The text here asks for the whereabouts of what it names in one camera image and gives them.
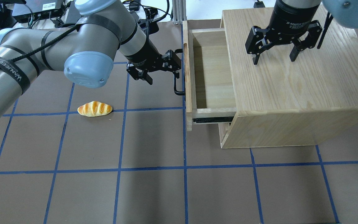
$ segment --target black cable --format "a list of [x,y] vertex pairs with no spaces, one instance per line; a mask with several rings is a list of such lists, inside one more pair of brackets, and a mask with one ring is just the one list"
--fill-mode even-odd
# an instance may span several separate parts
[[31,8],[27,4],[24,4],[24,5],[30,10],[30,13],[31,13],[31,20],[28,22],[28,27],[27,27],[27,28],[30,28],[34,21],[34,13],[33,13],[33,10],[31,10]]
[[[66,12],[67,12],[67,10],[68,10],[68,7],[71,5],[71,2],[72,2],[72,1],[69,2],[70,4],[66,5],[66,8],[64,9],[64,14],[63,14],[63,15],[66,14]],[[73,26],[72,24],[66,25],[66,23],[62,20],[63,15],[61,15],[59,18],[53,20],[53,19],[51,18],[51,17],[52,17],[52,12],[49,12],[49,19],[53,22],[55,28],[71,27],[71,26]]]
[[20,61],[20,60],[22,60],[24,58],[30,57],[30,56],[40,52],[41,50],[44,50],[45,48],[50,47],[51,45],[55,44],[56,42],[60,41],[61,39],[65,38],[68,34],[70,34],[71,32],[73,32],[76,29],[77,29],[77,26],[72,27],[69,30],[67,30],[66,32],[64,32],[63,34],[60,34],[58,37],[56,37],[55,39],[53,39],[50,42],[48,42],[47,44],[45,44],[45,45],[43,45],[41,47],[38,47],[37,49],[32,50],[27,54],[24,54],[24,55],[19,56],[19,57],[15,57],[14,59],[12,59],[12,61],[16,62],[16,61]]
[[75,25],[76,25],[75,23],[61,24],[57,28],[66,28],[66,27],[72,27],[72,26],[75,26]]
[[145,5],[142,5],[142,4],[139,4],[137,2],[132,2],[132,0],[126,0],[126,1],[123,1],[122,4],[124,5],[128,5],[128,4],[135,4],[135,5],[138,5],[138,6],[142,6],[143,8],[147,7],[147,8],[153,8],[153,9],[157,9],[163,13],[167,13],[166,11],[160,9],[160,8],[157,8],[157,7],[153,7],[153,6],[145,6]]
[[31,24],[30,29],[32,29],[32,28],[34,27],[34,25],[35,25],[38,21],[40,21],[40,20],[41,20],[41,17],[38,17],[38,19],[36,19],[36,20],[33,22],[33,24]]
[[324,38],[325,38],[325,35],[327,34],[327,31],[328,31],[328,27],[330,26],[330,24],[331,24],[333,19],[334,19],[334,17],[330,13],[327,13],[323,33],[321,34],[319,44],[317,45],[317,49],[321,48],[321,46],[323,44],[323,41],[324,41]]
[[165,12],[165,14],[163,14],[160,18],[156,19],[154,22],[160,22],[161,20],[165,19],[165,17],[167,17],[169,12],[169,0],[167,0],[167,11]]

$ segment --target wooden drawer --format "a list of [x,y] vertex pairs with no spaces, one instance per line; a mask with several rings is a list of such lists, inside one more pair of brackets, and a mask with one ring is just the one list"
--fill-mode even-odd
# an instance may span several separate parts
[[[224,10],[218,29],[183,23],[186,122],[219,123],[222,148],[306,146],[358,123],[358,38],[332,22],[320,50],[292,63],[291,45],[245,50],[251,26],[266,27],[272,8]],[[325,20],[320,7],[315,19]]]
[[231,122],[236,102],[224,28],[187,30],[183,45],[187,130],[193,123]]

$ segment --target wooden cabinet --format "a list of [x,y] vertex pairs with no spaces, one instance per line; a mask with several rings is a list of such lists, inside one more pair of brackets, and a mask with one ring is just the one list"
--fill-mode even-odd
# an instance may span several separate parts
[[[332,22],[320,50],[291,62],[292,45],[246,53],[251,26],[273,8],[224,10],[221,28],[183,24],[186,120],[219,123],[222,148],[315,145],[358,123],[358,38]],[[315,19],[324,23],[326,10]]]

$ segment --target bread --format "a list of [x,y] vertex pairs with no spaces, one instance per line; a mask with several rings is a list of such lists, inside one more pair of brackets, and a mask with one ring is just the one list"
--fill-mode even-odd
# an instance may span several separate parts
[[112,112],[112,106],[99,101],[92,101],[80,106],[77,111],[82,116],[97,117],[107,115]]

